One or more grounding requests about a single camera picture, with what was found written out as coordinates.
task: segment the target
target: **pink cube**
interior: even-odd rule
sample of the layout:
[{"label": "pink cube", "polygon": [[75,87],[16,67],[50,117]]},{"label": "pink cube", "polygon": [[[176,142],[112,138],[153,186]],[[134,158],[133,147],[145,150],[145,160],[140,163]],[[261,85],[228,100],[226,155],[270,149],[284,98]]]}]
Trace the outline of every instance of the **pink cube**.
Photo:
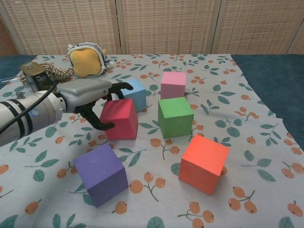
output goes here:
[{"label": "pink cube", "polygon": [[165,71],[161,80],[161,99],[185,96],[186,73]]},{"label": "pink cube", "polygon": [[138,116],[133,99],[107,101],[100,120],[115,124],[115,127],[104,132],[109,140],[136,139]]}]

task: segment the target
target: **blue carpet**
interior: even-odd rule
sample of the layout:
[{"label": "blue carpet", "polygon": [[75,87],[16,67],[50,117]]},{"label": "blue carpet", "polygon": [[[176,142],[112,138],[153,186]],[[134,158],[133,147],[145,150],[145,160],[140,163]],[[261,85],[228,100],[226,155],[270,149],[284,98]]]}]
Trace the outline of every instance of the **blue carpet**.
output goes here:
[{"label": "blue carpet", "polygon": [[13,55],[0,57],[0,89],[2,89],[6,83],[1,83],[4,79],[11,79],[19,73],[19,66],[27,62],[32,61],[36,56],[23,56]]},{"label": "blue carpet", "polygon": [[232,55],[249,85],[304,148],[304,55]]}]

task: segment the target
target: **floral tablecloth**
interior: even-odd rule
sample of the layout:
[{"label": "floral tablecloth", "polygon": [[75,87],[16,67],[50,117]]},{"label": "floral tablecloth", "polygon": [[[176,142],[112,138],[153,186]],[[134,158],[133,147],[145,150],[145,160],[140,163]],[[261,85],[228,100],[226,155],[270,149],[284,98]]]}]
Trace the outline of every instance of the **floral tablecloth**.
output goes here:
[{"label": "floral tablecloth", "polygon": [[[80,115],[64,114],[58,123],[2,146],[0,228],[304,227],[303,151],[231,55],[108,58],[115,66],[101,80],[137,78],[146,87],[137,139],[109,141]],[[67,56],[34,61],[70,67]],[[157,103],[163,71],[187,73],[191,135],[162,138]],[[1,101],[16,92],[32,93],[14,80],[0,90]],[[97,115],[104,102],[96,103]],[[211,196],[178,180],[181,156],[195,134],[230,148]],[[130,187],[95,208],[73,159],[103,143],[123,162]]]}]

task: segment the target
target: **cube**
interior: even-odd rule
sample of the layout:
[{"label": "cube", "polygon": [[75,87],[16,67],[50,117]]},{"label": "cube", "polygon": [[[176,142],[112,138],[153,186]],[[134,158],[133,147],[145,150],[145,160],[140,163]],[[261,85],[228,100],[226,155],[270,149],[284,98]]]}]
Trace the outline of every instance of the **cube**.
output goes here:
[{"label": "cube", "polygon": [[100,120],[102,123],[115,124],[115,127],[104,132],[108,140],[136,139],[138,116],[133,99],[107,101]]},{"label": "cube", "polygon": [[185,97],[158,101],[158,122],[163,138],[191,134],[194,112]]},{"label": "cube", "polygon": [[128,188],[125,168],[108,143],[74,159],[74,165],[97,208]]},{"label": "cube", "polygon": [[123,96],[125,98],[133,99],[137,112],[146,109],[146,88],[137,79],[131,79],[126,82],[133,86],[133,90],[122,89],[121,91],[123,93]]},{"label": "cube", "polygon": [[179,179],[211,195],[228,154],[228,147],[195,135],[181,158]]},{"label": "cube", "polygon": [[161,80],[161,99],[183,97],[186,89],[186,73],[165,71]]}]

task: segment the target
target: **rope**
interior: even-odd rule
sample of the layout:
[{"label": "rope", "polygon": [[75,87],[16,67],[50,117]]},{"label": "rope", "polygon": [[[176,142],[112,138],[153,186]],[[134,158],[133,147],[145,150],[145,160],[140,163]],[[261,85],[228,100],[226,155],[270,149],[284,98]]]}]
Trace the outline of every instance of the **rope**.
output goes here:
[{"label": "rope", "polygon": [[[54,80],[64,81],[74,74],[74,70],[72,68],[69,68],[67,70],[61,70],[59,68],[55,68],[50,63],[41,63],[40,65],[42,65],[46,69],[47,76]],[[20,72],[19,77],[20,77],[20,82],[24,86],[29,84],[26,76],[22,71]]]}]

